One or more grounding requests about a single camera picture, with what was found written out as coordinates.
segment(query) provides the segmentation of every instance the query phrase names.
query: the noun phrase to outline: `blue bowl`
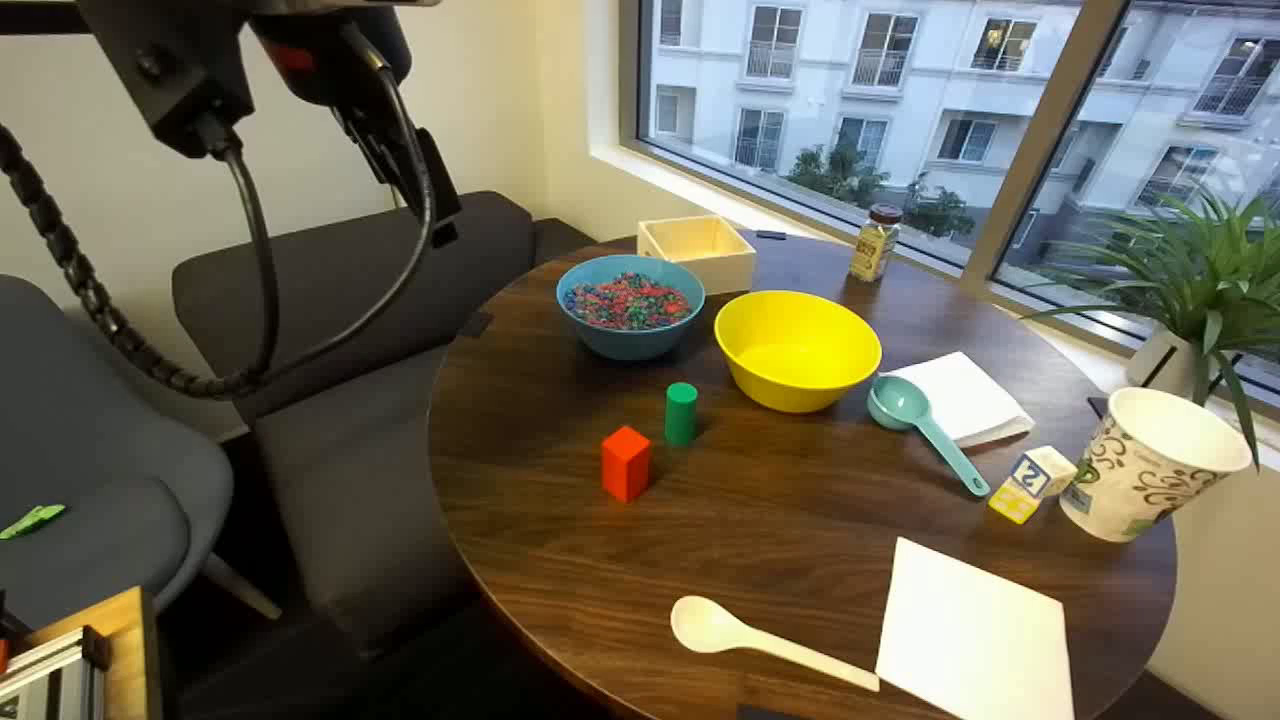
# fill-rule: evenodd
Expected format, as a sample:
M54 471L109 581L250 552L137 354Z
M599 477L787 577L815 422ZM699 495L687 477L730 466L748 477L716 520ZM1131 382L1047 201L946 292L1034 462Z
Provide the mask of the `blue bowl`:
M608 280L615 280L623 272L641 272L641 275L650 275L658 284L667 284L672 292L679 292L687 298L693 312L672 319L672 325L659 325L659 329L595 329L595 325L585 325L578 317L578 309L573 309L578 287L608 284ZM663 354L663 352L672 352L679 344L679 337L687 332L687 325L706 309L706 284L687 266L658 260L658 256L593 256L593 260L573 263L558 280L558 304L573 319L578 337L595 354L635 364L635 360Z

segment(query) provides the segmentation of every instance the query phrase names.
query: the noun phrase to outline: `wooden block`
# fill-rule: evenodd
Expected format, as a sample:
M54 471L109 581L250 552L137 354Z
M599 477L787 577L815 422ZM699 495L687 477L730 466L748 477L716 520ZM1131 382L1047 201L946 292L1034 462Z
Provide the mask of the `wooden block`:
M631 502L650 488L651 440L631 422L599 440L599 482L612 498Z

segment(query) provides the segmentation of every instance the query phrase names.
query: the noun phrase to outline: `bowl of colorful cereal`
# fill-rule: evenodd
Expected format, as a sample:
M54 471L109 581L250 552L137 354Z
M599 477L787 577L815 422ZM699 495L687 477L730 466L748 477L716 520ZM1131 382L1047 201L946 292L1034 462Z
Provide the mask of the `bowl of colorful cereal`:
M679 344L706 284L658 256L593 256L561 275L558 304L595 354L631 364Z

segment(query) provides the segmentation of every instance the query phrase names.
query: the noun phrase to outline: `yellow bowl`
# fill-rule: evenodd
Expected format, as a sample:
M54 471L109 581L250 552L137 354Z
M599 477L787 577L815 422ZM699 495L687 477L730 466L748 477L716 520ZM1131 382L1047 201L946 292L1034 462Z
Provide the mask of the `yellow bowl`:
M834 406L879 366L879 337L808 292L748 292L716 312L716 344L744 395L777 410Z

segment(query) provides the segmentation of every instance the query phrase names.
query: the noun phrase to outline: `light blue scoop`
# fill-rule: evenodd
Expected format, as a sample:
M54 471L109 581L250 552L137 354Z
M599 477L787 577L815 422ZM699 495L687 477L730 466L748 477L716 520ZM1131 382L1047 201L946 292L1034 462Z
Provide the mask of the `light blue scoop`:
M946 427L938 427L929 395L914 379L878 377L867 390L867 410L886 427L917 427L972 495L992 495L984 471L977 471L967 454L958 449L958 440Z

